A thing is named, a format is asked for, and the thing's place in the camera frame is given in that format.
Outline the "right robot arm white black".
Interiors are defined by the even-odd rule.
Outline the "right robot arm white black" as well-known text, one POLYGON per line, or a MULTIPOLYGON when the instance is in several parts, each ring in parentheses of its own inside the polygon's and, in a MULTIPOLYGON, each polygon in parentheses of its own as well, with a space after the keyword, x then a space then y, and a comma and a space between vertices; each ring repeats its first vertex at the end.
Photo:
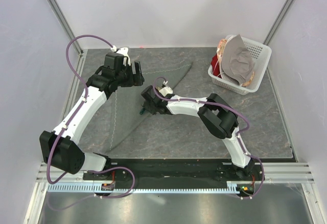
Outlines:
POLYGON ((220 96, 212 93, 203 98, 180 97, 169 86, 148 86, 141 92, 144 110, 155 115, 189 115, 200 118, 207 130, 226 146, 240 180, 252 175, 254 161, 240 135, 238 115, 220 96))

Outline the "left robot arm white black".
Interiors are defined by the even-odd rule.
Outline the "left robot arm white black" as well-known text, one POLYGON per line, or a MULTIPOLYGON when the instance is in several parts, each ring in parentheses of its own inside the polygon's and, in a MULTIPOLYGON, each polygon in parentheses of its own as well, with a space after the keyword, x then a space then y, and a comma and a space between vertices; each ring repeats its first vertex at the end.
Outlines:
POLYGON ((88 78, 86 88, 66 118, 51 132, 41 133, 39 141, 47 173, 55 167, 73 175, 81 170, 94 170, 101 180, 111 176, 112 167, 106 164, 105 156, 85 153, 78 144, 95 113, 119 87, 143 84, 141 64, 132 63, 128 51, 123 47, 108 53, 104 64, 88 78))

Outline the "grey-green cloth napkin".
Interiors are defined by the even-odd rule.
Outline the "grey-green cloth napkin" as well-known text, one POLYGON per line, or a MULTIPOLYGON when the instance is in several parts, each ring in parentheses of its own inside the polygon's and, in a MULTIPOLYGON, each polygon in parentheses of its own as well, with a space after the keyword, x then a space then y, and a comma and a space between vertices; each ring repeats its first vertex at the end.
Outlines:
POLYGON ((142 86, 119 88, 112 99, 111 122, 109 136, 104 151, 110 152, 124 141, 149 115, 148 112, 141 115, 144 99, 141 92, 148 86, 153 85, 157 77, 165 77, 171 88, 184 78, 192 66, 191 61, 182 61, 163 67, 147 68, 143 72, 145 81, 142 86))

